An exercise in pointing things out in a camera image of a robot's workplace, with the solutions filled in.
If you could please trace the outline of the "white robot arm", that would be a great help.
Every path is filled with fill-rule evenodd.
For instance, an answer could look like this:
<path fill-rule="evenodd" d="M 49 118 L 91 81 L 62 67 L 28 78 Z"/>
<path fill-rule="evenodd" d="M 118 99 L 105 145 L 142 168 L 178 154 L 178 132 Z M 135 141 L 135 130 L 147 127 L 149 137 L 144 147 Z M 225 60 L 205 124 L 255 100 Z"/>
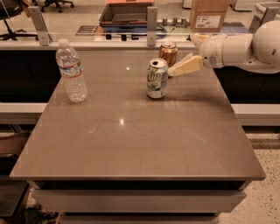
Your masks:
<path fill-rule="evenodd" d="M 202 67 L 239 67 L 242 70 L 275 74 L 280 72 L 280 21 L 272 20 L 257 31 L 238 35 L 191 34 L 199 54 L 189 53 L 168 69 L 171 77 L 189 74 Z"/>

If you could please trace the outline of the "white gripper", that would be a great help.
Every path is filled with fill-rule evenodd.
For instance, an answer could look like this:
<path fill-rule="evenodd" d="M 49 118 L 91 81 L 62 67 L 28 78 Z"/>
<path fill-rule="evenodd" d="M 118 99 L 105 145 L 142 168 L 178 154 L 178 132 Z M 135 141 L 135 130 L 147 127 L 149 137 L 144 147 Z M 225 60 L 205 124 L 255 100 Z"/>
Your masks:
<path fill-rule="evenodd" d="M 190 35 L 192 43 L 199 47 L 199 55 L 187 54 L 181 61 L 175 63 L 168 69 L 171 77 L 196 72 L 203 67 L 222 68 L 223 48 L 227 35 L 214 35 L 209 37 L 206 34 L 193 33 Z"/>

